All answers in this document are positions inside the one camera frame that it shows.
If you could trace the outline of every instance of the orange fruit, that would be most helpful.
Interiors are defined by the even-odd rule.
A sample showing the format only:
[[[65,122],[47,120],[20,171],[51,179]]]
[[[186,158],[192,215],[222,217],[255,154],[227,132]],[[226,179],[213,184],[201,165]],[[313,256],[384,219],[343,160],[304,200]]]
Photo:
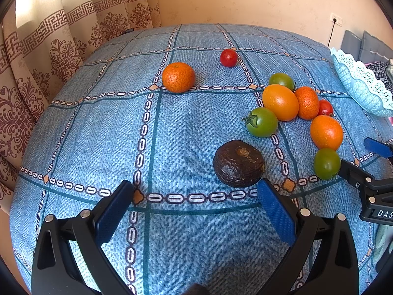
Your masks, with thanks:
[[[183,93],[194,86],[195,72],[183,62],[169,64],[162,72],[162,84],[173,93]]]
[[[318,115],[312,120],[310,135],[314,144],[319,148],[337,150],[343,142],[341,125],[328,115]]]
[[[311,120],[318,115],[319,99],[317,93],[308,86],[302,86],[295,91],[299,101],[299,113],[301,119]]]
[[[299,111],[295,94],[280,84],[268,85],[262,93],[262,102],[280,121],[294,119]]]

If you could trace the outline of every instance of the curtain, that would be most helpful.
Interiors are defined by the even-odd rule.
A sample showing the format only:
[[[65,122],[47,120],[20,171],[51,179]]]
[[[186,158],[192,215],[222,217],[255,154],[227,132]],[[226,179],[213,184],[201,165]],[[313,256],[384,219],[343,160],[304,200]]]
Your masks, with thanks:
[[[2,210],[38,118],[83,61],[126,30],[159,26],[158,0],[15,1],[0,27]]]

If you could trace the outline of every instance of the metal pin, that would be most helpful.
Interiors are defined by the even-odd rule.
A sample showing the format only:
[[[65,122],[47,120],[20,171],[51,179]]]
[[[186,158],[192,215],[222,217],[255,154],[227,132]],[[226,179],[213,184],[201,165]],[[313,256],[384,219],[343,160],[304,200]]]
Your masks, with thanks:
[[[52,214],[45,216],[46,223],[52,222],[53,219],[54,219],[54,216]]]
[[[90,213],[91,213],[90,210],[81,211],[81,213],[80,213],[81,218],[88,218],[90,216]]]
[[[342,214],[342,213],[338,213],[337,214],[337,218],[340,220],[340,221],[345,221],[347,218],[345,217],[345,215],[344,214]]]
[[[300,214],[303,215],[303,216],[305,216],[305,217],[307,217],[307,216],[310,216],[310,215],[311,215],[311,212],[310,212],[310,210],[309,210],[308,208],[302,208],[302,209],[300,210]]]

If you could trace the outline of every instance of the power cord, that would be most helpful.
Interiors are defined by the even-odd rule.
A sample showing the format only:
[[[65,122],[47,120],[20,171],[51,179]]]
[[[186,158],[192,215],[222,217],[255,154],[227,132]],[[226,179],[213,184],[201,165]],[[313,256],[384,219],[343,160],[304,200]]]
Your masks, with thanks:
[[[330,44],[330,40],[332,39],[332,35],[333,35],[333,29],[335,28],[335,23],[337,22],[337,19],[334,17],[333,18],[333,27],[332,27],[332,32],[330,33],[330,38],[329,38],[329,42],[327,43],[327,47],[329,47]]]

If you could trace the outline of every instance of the plastic fruit bowl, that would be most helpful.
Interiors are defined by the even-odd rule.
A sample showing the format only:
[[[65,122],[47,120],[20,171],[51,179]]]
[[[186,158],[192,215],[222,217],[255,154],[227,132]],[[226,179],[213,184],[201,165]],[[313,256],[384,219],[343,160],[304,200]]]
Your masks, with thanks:
[[[363,62],[355,61],[343,50],[330,49],[337,74],[351,97],[367,112],[377,116],[393,116],[392,94],[385,84]]]

